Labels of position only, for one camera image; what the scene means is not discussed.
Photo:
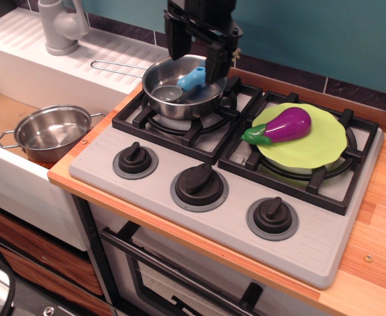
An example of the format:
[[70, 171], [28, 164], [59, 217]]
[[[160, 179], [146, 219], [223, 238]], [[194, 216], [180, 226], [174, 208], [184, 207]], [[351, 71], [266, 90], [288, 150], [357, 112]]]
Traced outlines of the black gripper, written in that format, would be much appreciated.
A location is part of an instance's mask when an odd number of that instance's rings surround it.
[[208, 47], [206, 84], [213, 84], [227, 76], [238, 51], [238, 41], [243, 35], [230, 15], [215, 14], [210, 20], [200, 20], [180, 8], [168, 8], [164, 10], [164, 17], [172, 60], [189, 54], [192, 40], [196, 39]]

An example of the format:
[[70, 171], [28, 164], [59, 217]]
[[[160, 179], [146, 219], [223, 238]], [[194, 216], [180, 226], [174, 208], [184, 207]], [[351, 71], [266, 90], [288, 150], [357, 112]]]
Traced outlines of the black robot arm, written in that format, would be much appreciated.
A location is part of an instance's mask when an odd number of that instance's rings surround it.
[[192, 40], [207, 45], [206, 84], [226, 77], [243, 35], [232, 19], [236, 1], [168, 1], [165, 35], [172, 60], [190, 53]]

